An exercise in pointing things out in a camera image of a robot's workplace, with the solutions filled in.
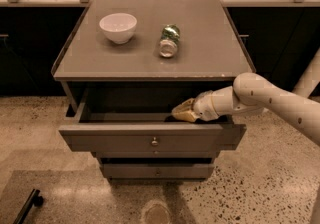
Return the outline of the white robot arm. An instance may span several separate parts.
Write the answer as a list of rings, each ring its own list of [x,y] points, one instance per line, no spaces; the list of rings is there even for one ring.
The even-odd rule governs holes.
[[[320,103],[309,99],[319,82],[320,50],[317,50],[292,92],[256,73],[242,73],[232,86],[203,92],[176,106],[172,116],[187,122],[211,121],[223,115],[260,114],[268,109],[320,145]]]

